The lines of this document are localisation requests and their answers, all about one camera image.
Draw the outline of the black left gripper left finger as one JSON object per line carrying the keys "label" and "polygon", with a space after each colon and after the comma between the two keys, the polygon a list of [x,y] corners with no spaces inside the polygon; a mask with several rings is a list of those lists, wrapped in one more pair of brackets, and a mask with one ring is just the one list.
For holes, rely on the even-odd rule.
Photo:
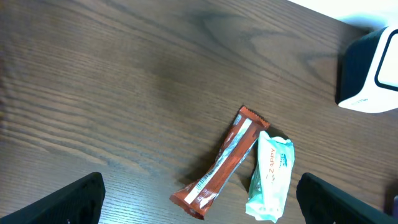
{"label": "black left gripper left finger", "polygon": [[97,224],[106,190],[92,172],[58,191],[1,218],[1,224]]}

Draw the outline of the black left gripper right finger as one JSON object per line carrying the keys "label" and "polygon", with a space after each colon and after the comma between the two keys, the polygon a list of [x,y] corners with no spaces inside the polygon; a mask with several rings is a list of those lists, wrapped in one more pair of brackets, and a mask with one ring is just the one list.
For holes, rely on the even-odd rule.
{"label": "black left gripper right finger", "polygon": [[369,206],[306,172],[296,189],[306,224],[396,224],[397,218]]}

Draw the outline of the red purple pad package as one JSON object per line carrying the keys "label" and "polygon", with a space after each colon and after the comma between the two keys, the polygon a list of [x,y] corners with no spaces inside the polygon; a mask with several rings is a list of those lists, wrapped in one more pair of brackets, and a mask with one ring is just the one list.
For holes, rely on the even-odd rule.
{"label": "red purple pad package", "polygon": [[398,196],[394,197],[393,206],[392,206],[392,216],[394,218],[398,218]]}

